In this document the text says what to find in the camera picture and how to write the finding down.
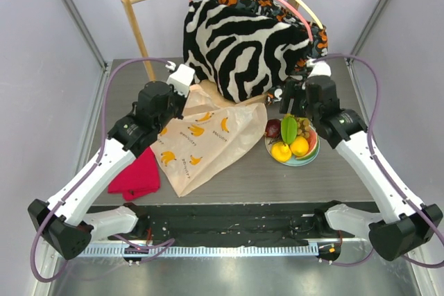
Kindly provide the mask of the banana print plastic bag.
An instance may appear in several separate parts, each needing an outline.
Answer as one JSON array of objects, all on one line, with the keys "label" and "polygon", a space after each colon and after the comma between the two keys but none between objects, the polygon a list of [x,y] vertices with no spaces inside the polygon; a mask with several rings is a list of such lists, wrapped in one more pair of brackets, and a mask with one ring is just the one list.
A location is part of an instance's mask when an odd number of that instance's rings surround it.
[{"label": "banana print plastic bag", "polygon": [[182,119],[173,119],[151,146],[176,195],[184,197],[229,167],[262,139],[264,97],[224,99],[203,83],[190,88]]}]

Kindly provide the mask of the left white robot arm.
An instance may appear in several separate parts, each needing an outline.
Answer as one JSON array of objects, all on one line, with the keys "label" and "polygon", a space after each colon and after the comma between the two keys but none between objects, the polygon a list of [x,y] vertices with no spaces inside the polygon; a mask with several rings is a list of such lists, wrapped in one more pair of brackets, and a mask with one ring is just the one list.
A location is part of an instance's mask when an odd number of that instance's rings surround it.
[{"label": "left white robot arm", "polygon": [[35,199],[28,214],[43,239],[62,258],[77,257],[91,241],[113,234],[143,238],[148,223],[134,209],[123,207],[97,218],[87,211],[105,187],[133,163],[174,118],[180,118],[189,95],[189,84],[169,78],[148,82],[131,111],[107,133],[96,157],[47,201]]}]

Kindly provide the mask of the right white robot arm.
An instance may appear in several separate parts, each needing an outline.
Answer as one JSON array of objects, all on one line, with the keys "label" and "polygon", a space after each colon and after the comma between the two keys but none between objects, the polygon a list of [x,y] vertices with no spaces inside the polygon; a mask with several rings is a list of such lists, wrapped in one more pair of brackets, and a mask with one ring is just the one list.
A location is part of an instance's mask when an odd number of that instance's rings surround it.
[{"label": "right white robot arm", "polygon": [[370,241],[383,259],[393,261],[427,243],[438,233],[443,212],[426,205],[400,179],[377,148],[370,128],[353,110],[343,109],[329,76],[314,76],[305,84],[284,84],[280,113],[305,117],[317,134],[349,163],[372,195],[376,214],[331,202],[313,220],[322,237],[341,230]]}]

